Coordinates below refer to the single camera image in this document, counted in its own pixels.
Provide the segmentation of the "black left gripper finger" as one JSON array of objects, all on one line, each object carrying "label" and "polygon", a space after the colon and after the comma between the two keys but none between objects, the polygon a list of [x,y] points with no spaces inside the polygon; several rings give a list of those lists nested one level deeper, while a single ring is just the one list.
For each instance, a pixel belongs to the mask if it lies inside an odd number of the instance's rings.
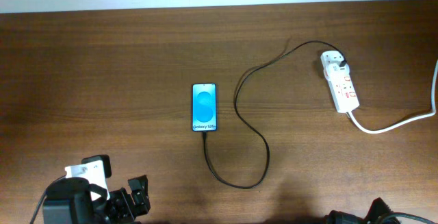
[{"label": "black left gripper finger", "polygon": [[151,204],[149,201],[149,196],[147,191],[134,190],[131,195],[134,202],[133,213],[136,216],[142,216],[148,214],[151,209]]},{"label": "black left gripper finger", "polygon": [[128,180],[131,188],[131,196],[135,200],[147,200],[148,196],[148,178],[146,175],[134,177]]}]

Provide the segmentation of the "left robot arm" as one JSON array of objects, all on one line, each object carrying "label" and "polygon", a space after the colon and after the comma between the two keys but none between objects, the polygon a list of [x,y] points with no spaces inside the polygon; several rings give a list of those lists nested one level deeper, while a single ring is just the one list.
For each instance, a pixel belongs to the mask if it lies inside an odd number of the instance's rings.
[{"label": "left robot arm", "polygon": [[125,188],[108,192],[81,177],[61,177],[46,188],[30,222],[42,209],[46,224],[137,223],[151,209],[148,182],[145,175],[130,179],[129,194]]}]

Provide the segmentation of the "blue Samsung Galaxy phone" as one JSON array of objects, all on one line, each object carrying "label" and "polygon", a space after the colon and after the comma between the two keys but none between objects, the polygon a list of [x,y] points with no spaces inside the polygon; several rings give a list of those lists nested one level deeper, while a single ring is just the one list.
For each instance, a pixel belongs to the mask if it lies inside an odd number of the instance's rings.
[{"label": "blue Samsung Galaxy phone", "polygon": [[192,130],[216,131],[218,128],[215,83],[192,85]]}]

